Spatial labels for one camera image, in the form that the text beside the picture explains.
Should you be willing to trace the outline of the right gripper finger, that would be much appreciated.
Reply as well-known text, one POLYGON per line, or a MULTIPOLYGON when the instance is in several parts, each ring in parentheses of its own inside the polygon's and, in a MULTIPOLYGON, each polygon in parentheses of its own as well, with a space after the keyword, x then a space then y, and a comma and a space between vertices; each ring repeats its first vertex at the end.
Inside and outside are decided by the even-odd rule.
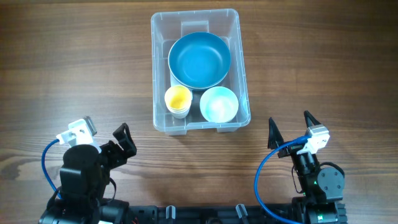
POLYGON ((277 149, 279 146, 283 145, 284 139, 272 117, 269 118, 269 137, 267 148, 277 149))
POLYGON ((306 126, 313 127, 313 126, 318 126, 321 125, 321 122, 319 122, 308 110, 305 110, 303 112, 304 118, 305 118, 305 123, 306 126))

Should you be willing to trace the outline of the mint green small bowl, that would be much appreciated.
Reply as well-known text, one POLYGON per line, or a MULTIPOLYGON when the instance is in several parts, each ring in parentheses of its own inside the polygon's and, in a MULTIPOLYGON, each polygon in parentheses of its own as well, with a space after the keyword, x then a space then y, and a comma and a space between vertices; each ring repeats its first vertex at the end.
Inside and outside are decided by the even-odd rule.
POLYGON ((228 123, 238 112, 239 102, 233 91, 223 86, 212 87, 200 98, 201 115, 211 123, 228 123))

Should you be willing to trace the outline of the pale green cup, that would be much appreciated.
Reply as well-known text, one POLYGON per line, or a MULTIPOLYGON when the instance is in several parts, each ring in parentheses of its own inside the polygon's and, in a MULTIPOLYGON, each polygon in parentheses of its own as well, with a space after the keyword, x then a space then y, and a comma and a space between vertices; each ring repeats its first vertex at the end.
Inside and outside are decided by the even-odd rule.
POLYGON ((184 119, 187 115, 188 115, 188 113, 185 113, 185 114, 172 114, 171 113, 171 115, 174 117, 174 118, 177 118, 177 119, 184 119))

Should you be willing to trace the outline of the pink cup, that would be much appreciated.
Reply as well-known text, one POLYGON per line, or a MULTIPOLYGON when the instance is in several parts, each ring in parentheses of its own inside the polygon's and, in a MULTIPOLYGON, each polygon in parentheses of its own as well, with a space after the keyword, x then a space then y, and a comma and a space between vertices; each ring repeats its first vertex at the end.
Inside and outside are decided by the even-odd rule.
POLYGON ((175 110, 174 108, 168 108, 168 110, 172 113, 172 114, 185 114, 188 113, 190 108, 183 108, 180 110, 175 110))

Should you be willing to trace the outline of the yellow cup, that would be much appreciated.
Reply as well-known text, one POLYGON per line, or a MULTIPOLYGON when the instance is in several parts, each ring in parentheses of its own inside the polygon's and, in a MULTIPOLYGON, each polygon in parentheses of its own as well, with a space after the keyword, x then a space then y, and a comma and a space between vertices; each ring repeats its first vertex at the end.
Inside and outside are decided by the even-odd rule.
POLYGON ((183 85, 171 86, 164 95, 167 108, 170 111, 185 111, 191 107, 192 92, 183 85))

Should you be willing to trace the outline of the cream large bowl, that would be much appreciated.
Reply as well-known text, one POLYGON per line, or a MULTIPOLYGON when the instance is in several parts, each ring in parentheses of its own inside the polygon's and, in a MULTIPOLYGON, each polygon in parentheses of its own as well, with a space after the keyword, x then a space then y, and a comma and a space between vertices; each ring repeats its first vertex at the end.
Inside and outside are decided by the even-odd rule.
POLYGON ((172 62, 170 72, 180 84, 191 89, 204 90, 223 81, 230 66, 230 60, 189 58, 172 62))

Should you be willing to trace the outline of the dark blue bowl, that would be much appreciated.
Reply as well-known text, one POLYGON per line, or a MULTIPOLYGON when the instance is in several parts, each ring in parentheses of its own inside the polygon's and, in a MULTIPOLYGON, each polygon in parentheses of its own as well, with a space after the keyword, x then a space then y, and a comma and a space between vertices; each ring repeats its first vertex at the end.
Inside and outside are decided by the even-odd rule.
POLYGON ((230 60, 228 45, 217 35, 208 32, 194 32, 178 39, 168 55, 169 69, 172 62, 184 59, 230 60))

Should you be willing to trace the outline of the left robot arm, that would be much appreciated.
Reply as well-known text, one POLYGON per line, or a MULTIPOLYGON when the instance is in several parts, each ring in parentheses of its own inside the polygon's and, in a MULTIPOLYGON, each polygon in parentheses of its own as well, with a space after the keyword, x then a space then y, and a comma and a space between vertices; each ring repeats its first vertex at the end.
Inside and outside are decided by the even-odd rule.
POLYGON ((115 184, 111 170, 126 164, 137 147, 126 123, 113 136, 115 141, 99 146, 85 123, 57 136, 57 143, 70 148, 63 155, 61 185, 53 188, 39 223, 129 223, 129 203, 105 198, 104 191, 115 184))

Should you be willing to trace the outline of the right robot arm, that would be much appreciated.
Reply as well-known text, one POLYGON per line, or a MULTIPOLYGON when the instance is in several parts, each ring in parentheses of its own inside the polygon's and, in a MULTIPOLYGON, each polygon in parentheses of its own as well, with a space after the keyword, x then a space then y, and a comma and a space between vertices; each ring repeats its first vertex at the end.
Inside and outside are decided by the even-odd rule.
POLYGON ((282 148, 279 158, 290 157, 292 173, 297 174, 302 194, 294 197, 286 212, 276 210, 276 214, 299 223, 347 223, 343 189, 345 173, 332 162, 319 162, 318 150, 324 148, 330 138, 329 130, 309 111, 304 113, 309 137, 306 143, 294 143, 282 148))

